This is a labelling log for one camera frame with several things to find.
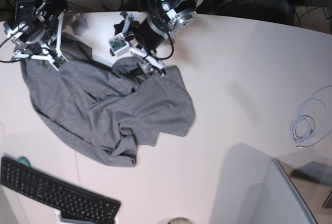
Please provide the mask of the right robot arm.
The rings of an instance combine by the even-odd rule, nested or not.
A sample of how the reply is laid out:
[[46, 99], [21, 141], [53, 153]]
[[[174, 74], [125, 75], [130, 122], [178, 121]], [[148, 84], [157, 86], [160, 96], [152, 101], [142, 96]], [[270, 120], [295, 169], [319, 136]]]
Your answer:
[[68, 60], [61, 50], [66, 0], [16, 0], [14, 15], [4, 22], [7, 38], [16, 49], [8, 63], [46, 61], [59, 69]]

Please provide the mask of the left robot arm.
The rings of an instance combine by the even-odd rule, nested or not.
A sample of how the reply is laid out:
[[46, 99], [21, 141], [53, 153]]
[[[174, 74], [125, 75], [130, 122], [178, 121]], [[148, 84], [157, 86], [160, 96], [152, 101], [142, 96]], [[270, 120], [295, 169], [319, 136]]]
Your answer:
[[147, 17], [138, 22], [132, 14], [121, 12], [123, 20], [114, 26], [115, 36], [109, 40], [113, 56], [130, 52], [138, 62], [127, 71], [134, 78], [148, 74], [165, 74], [163, 62], [169, 59], [157, 56], [157, 48], [169, 41], [173, 53], [173, 38], [181, 29], [189, 25], [197, 9], [205, 0], [136, 0], [139, 11]]

